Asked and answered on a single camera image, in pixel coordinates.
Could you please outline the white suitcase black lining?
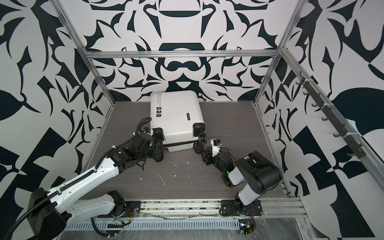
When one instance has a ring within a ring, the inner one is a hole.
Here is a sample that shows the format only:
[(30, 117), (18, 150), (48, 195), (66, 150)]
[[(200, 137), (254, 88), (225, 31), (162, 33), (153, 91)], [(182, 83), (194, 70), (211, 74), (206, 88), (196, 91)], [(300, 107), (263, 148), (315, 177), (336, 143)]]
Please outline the white suitcase black lining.
[(162, 134), (163, 148), (169, 152), (207, 142), (206, 124), (194, 91), (152, 94), (150, 113), (150, 128), (153, 134)]

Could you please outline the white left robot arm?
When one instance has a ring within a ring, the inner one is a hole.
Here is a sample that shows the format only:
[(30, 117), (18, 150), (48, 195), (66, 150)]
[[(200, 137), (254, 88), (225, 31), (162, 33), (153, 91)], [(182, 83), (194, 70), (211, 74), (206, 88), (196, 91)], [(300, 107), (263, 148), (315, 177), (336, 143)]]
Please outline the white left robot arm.
[(80, 199), (107, 180), (146, 159), (163, 159), (163, 134), (135, 134), (127, 143), (112, 147), (92, 168), (48, 191), (32, 193), (27, 217), (35, 240), (52, 240), (68, 226), (97, 216), (119, 216), (126, 202), (117, 191), (82, 202)]

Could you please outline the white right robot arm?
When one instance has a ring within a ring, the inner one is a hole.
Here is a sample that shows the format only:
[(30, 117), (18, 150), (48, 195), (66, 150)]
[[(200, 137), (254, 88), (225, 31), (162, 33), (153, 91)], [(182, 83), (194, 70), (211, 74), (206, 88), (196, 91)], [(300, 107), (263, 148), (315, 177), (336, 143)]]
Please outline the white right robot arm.
[(235, 195), (237, 208), (252, 204), (283, 180), (280, 169), (257, 151), (236, 161), (233, 161), (229, 152), (222, 150), (203, 150), (201, 155), (207, 166), (214, 165), (222, 173), (223, 182), (227, 187), (234, 188), (242, 183), (246, 184)]

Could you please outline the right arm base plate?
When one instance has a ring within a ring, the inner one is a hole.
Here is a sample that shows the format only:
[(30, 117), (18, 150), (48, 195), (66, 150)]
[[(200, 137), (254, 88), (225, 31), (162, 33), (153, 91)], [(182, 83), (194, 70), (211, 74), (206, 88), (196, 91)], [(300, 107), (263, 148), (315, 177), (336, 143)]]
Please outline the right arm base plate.
[(263, 212), (261, 202), (256, 200), (248, 206), (240, 206), (235, 200), (221, 200), (219, 214), (224, 217), (234, 217), (241, 215), (261, 216)]

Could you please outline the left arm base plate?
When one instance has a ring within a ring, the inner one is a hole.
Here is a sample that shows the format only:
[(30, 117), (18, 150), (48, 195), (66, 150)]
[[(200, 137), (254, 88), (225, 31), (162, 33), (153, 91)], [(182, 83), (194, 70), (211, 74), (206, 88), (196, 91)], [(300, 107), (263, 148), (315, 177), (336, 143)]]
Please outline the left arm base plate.
[(125, 203), (115, 204), (112, 211), (107, 215), (99, 215), (98, 218), (112, 218), (112, 217), (123, 217), (130, 218), (135, 214), (140, 213), (141, 201), (125, 201)]

